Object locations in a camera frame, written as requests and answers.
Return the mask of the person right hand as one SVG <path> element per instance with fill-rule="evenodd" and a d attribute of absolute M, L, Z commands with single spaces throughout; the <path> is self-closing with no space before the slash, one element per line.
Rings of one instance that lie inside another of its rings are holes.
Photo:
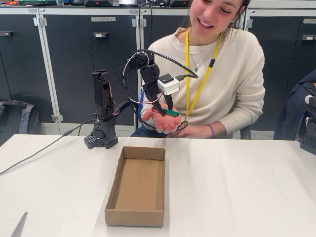
<path fill-rule="evenodd" d="M 141 111 L 141 119 L 155 127 L 158 133 L 169 134 L 175 132 L 181 123 L 181 117 L 162 116 L 152 110 L 152 105 L 146 105 Z"/>

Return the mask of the person left hand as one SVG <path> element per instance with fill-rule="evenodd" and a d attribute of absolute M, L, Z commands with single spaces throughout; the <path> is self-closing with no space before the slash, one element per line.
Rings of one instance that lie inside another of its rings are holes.
<path fill-rule="evenodd" d="M 213 132 L 208 125 L 193 127 L 187 126 L 183 130 L 178 131 L 175 138 L 212 138 Z"/>

